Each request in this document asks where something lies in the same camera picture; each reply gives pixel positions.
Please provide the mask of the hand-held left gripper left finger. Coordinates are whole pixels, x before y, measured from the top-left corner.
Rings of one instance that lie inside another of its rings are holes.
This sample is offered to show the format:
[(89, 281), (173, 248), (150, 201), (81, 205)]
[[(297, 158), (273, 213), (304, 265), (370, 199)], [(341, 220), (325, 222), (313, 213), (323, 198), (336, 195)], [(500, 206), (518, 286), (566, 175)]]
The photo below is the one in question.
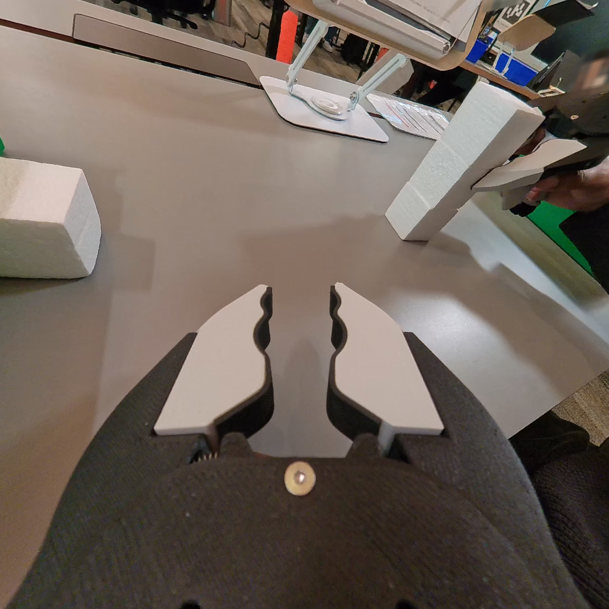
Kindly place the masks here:
[(260, 430), (267, 415), (247, 413), (270, 393), (272, 288), (257, 285), (211, 316), (197, 331), (156, 420), (155, 434), (205, 436), (213, 451), (233, 429)]

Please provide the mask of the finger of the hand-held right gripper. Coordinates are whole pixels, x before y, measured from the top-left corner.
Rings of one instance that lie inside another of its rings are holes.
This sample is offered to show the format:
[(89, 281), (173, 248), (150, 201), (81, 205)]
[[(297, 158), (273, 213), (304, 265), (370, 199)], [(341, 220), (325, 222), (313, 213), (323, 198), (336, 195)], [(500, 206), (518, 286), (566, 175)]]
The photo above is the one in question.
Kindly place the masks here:
[(544, 171), (556, 165), (567, 165), (569, 159), (585, 151), (587, 146), (577, 140), (550, 138), (543, 140), (528, 155), (505, 162), (486, 174), (471, 188), (474, 193), (497, 192), (502, 209), (514, 209), (527, 202), (527, 194)]

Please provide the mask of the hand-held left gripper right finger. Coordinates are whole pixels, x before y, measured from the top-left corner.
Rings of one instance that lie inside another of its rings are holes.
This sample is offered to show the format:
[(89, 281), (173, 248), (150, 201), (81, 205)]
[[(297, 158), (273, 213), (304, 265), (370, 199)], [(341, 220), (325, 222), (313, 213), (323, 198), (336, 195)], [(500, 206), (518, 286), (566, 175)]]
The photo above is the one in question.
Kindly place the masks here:
[(384, 453), (398, 435), (440, 436), (445, 425), (400, 325), (344, 283), (331, 286), (330, 316), (332, 425), (350, 440), (375, 436)]

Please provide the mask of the white foam cube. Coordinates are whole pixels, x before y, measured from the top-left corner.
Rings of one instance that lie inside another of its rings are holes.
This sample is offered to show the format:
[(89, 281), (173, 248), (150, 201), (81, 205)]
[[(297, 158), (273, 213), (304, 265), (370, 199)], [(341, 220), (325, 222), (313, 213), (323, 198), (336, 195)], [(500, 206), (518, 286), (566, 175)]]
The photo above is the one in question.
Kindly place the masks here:
[(470, 198), (472, 186), (496, 165), (485, 155), (469, 164), (446, 143), (437, 140), (408, 186), (428, 209), (458, 209)]
[(503, 165), (544, 121), (544, 114), (512, 93), (477, 82), (437, 142), (467, 168), (485, 175)]
[(82, 169), (1, 158), (1, 277), (91, 275), (102, 229)]
[(457, 187), (435, 193), (407, 182), (388, 207), (385, 217), (404, 241), (429, 241), (471, 199), (470, 188)]

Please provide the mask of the person's right hand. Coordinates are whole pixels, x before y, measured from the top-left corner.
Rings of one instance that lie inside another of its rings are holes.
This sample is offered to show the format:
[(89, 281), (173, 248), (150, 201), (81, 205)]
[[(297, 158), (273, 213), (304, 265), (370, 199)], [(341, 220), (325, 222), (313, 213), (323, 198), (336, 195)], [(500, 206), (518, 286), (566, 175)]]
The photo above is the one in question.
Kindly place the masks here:
[(563, 172), (536, 182), (524, 197), (526, 203), (547, 202), (578, 212), (596, 211), (608, 204), (608, 158), (597, 166)]

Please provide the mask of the small blue bin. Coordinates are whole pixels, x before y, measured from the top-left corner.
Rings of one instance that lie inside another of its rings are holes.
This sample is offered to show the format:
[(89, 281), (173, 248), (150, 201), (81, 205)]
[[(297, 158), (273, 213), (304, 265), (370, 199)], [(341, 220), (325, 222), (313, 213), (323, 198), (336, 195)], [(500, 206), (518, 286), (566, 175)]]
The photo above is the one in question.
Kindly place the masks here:
[(505, 52), (497, 55), (493, 67), (503, 78), (519, 86), (527, 85), (536, 74), (528, 65), (521, 63)]
[(476, 64), (481, 60), (483, 55), (490, 50), (492, 44), (495, 42), (494, 38), (478, 38), (476, 39), (474, 46), (466, 57), (466, 61), (472, 64)]

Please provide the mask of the small background document stand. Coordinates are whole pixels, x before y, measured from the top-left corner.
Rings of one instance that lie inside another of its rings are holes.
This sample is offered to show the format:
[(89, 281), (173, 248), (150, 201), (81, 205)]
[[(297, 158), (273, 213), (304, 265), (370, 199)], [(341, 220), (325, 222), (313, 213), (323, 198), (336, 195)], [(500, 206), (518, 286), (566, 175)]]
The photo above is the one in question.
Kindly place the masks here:
[(498, 59), (496, 59), (493, 64), (494, 71), (500, 75), (506, 75), (515, 52), (535, 46), (550, 37), (555, 31), (556, 27), (539, 17), (537, 13), (519, 20), (504, 32), (501, 32), (495, 40), (495, 44), (501, 44), (502, 49), (507, 48), (505, 53), (508, 54), (508, 59), (501, 72), (498, 71)]

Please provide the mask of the black flat panel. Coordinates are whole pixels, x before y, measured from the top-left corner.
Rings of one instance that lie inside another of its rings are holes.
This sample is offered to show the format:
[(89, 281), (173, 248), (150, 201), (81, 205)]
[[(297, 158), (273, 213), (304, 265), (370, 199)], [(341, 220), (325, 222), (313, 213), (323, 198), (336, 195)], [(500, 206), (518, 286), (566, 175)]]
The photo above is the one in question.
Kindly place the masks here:
[(534, 11), (534, 14), (548, 25), (558, 28), (594, 16), (598, 4), (598, 2), (591, 3), (588, 1), (559, 1), (555, 4), (545, 4), (542, 8)]

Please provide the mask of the laminated paper sheet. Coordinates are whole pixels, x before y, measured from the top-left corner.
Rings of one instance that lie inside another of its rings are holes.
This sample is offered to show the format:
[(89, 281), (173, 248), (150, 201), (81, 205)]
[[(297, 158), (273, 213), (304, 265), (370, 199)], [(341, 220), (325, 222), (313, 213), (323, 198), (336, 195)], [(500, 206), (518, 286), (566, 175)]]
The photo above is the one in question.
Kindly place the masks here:
[(441, 111), (415, 102), (376, 93), (367, 101), (395, 130), (427, 140), (439, 140), (450, 122)]

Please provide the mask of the printed instruction sheet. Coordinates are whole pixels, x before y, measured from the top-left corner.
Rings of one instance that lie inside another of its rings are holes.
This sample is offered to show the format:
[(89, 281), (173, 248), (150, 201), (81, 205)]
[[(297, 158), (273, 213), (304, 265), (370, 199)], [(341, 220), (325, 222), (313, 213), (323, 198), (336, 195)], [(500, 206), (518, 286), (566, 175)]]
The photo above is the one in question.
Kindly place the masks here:
[(482, 1), (380, 1), (440, 35), (466, 42)]

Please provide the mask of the person's dark clothing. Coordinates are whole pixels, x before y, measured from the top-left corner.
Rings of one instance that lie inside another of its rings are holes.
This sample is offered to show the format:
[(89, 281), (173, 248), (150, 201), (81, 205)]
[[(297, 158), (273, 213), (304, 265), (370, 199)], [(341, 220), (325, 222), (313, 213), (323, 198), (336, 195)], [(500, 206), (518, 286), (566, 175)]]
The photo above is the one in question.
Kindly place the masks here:
[(552, 538), (593, 608), (608, 608), (608, 439), (549, 411), (510, 443), (526, 469)]

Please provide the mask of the white document stand with sheet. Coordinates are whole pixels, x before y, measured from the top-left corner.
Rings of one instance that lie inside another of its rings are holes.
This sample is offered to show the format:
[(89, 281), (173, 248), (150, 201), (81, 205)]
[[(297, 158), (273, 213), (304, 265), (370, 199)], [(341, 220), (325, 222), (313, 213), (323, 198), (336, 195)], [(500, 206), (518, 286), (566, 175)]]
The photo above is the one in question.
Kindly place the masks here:
[[(361, 102), (392, 73), (414, 59), (440, 71), (458, 66), (467, 56), (480, 31), (483, 17), (492, 2), (483, 1), (466, 42), (407, 19), (380, 1), (293, 1), (297, 10), (314, 16), (318, 22), (284, 80), (261, 76), (260, 83), (278, 115), (286, 122), (319, 132), (386, 143), (387, 134), (361, 107)], [(297, 77), (329, 25), (393, 51), (376, 72), (347, 97), (298, 84)]]

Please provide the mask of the orange cone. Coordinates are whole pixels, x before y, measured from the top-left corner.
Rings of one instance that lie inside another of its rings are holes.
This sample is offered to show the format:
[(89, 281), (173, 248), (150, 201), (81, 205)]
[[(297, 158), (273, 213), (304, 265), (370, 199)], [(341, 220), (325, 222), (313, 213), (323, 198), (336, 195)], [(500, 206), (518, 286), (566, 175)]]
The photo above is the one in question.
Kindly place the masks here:
[(293, 48), (298, 29), (298, 15), (292, 10), (284, 12), (281, 19), (278, 48), (276, 60), (285, 64), (291, 64)]

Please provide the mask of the black office chair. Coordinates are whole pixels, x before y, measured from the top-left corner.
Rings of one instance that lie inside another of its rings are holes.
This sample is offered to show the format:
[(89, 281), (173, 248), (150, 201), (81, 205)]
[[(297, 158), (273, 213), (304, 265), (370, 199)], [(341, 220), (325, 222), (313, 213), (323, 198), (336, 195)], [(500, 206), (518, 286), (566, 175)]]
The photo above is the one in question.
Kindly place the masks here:
[(127, 1), (130, 11), (135, 15), (136, 9), (148, 12), (153, 23), (164, 24), (165, 19), (173, 19), (182, 29), (197, 30), (197, 23), (190, 20), (190, 15), (198, 15), (204, 20), (211, 19), (216, 1)]

